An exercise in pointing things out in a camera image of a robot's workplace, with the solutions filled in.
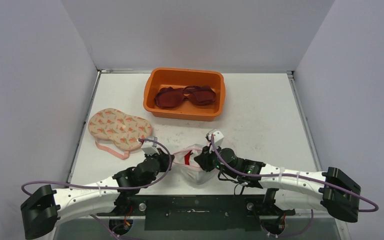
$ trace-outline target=white table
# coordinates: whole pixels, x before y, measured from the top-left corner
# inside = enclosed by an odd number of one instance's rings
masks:
[[[212,129],[224,134],[223,148],[236,155],[298,171],[316,171],[305,128],[286,73],[225,73],[226,99],[222,114],[213,122],[154,117],[143,108],[149,73],[103,73],[100,75],[89,118],[105,108],[149,120],[153,135],[172,153],[194,143],[206,144]],[[90,184],[105,179],[144,160],[139,149],[120,160],[95,146],[87,127],[83,130],[71,183]],[[172,171],[161,182],[141,189],[141,195],[231,195],[234,184],[217,176],[194,185]],[[247,188],[245,194],[264,194]]]

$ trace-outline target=white wall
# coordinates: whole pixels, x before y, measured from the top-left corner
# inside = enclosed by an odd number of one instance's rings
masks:
[[[336,0],[294,75],[322,167],[380,206],[348,224],[352,239],[384,240],[384,1]]]
[[[22,183],[67,179],[96,74],[59,0],[0,0],[0,240],[24,239]]]
[[[61,0],[99,69],[294,70],[334,0]]]

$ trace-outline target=orange plastic container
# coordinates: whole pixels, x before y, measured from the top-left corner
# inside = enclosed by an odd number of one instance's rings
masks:
[[[187,86],[210,86],[216,94],[213,104],[193,105],[185,100],[176,108],[159,108],[154,98],[162,88],[185,88]],[[152,71],[143,93],[143,107],[154,116],[170,119],[213,121],[223,111],[226,87],[223,75],[216,71],[160,67]]]

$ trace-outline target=bolt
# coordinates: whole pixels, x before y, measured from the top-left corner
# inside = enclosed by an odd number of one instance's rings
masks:
[[[246,205],[246,209],[248,209],[249,211],[252,211],[254,208],[254,203],[252,202],[249,202],[247,205]]]
[[[147,205],[145,203],[142,202],[139,204],[139,211],[143,212],[145,209],[147,209]]]

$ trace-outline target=purple cable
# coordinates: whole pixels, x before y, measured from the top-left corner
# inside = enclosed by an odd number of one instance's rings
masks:
[[[294,233],[281,234],[281,235],[277,235],[277,237],[278,238],[289,238],[289,237],[301,235],[301,234],[305,233],[311,227],[311,225],[313,224],[313,219],[314,219],[314,212],[313,212],[313,210],[311,210],[310,222],[301,231],[297,231]],[[276,236],[276,234],[273,234],[273,233],[267,231],[264,227],[262,229],[264,229],[267,233],[270,233],[270,235]]]
[[[94,218],[96,221],[98,221],[116,240],[119,240],[120,238],[126,239],[126,240],[141,240],[140,238],[134,238],[134,237],[123,236],[123,235],[120,235],[119,237],[115,232],[111,231],[111,229],[97,216],[95,215],[90,215],[90,216]]]
[[[266,177],[279,177],[279,174],[249,174],[249,173],[244,173],[244,172],[240,172],[236,169],[234,169],[233,167],[231,167],[229,164],[226,163],[226,161],[222,158],[222,156],[220,156],[220,153],[216,150],[216,145],[214,143],[214,135],[211,135],[211,139],[210,139],[210,142],[211,142],[211,146],[212,146],[212,149],[214,150],[215,154],[217,155],[217,158],[218,160],[223,163],[226,168],[228,168],[230,171],[234,172],[235,174],[238,174],[238,175],[241,175],[241,176],[245,176],[245,177],[253,177],[253,178],[266,178]],[[374,208],[372,209],[359,209],[358,211],[360,213],[372,213],[372,212],[376,212],[377,210],[379,210],[379,206],[374,203],[373,201],[363,197],[363,196],[360,196],[358,195],[357,193],[355,192],[352,192],[350,190],[347,190],[343,187],[340,187],[340,186],[337,186],[335,184],[332,184],[332,183],[329,183],[329,182],[325,182],[325,181],[321,181],[321,180],[318,180],[318,179],[314,179],[314,178],[311,178],[311,177],[307,177],[307,176],[301,176],[301,175],[296,175],[296,174],[291,174],[291,173],[284,173],[282,174],[283,177],[298,177],[300,179],[304,179],[304,180],[307,180],[307,181],[312,181],[312,182],[316,182],[316,183],[319,183],[319,184],[323,184],[323,185],[327,185],[331,188],[334,188],[334,189],[338,189],[344,193],[347,193],[353,197],[356,197],[360,200],[363,200],[364,202],[368,203],[368,204],[371,204],[373,205]]]
[[[31,196],[32,194],[26,190],[26,186],[33,185],[33,184],[55,184],[55,185],[60,185],[60,186],[65,186],[65,187],[73,187],[73,188],[78,188],[78,189],[110,189],[110,190],[135,190],[135,189],[143,189],[143,188],[147,188],[149,186],[152,186],[152,185],[158,183],[159,181],[161,181],[169,173],[170,169],[172,168],[173,159],[172,159],[172,156],[170,155],[170,151],[167,149],[167,147],[165,147],[164,145],[162,145],[158,141],[148,139],[148,138],[140,138],[139,141],[141,141],[141,142],[148,141],[148,142],[153,142],[155,144],[158,144],[158,145],[160,145],[160,147],[162,147],[166,151],[166,153],[168,155],[168,162],[169,163],[168,163],[167,170],[164,172],[164,174],[160,178],[158,178],[157,180],[155,180],[149,184],[146,184],[143,186],[101,186],[101,187],[97,187],[97,186],[83,186],[83,185],[77,185],[77,184],[61,182],[61,181],[41,180],[41,181],[26,182],[21,186],[21,190],[23,191],[23,193]]]

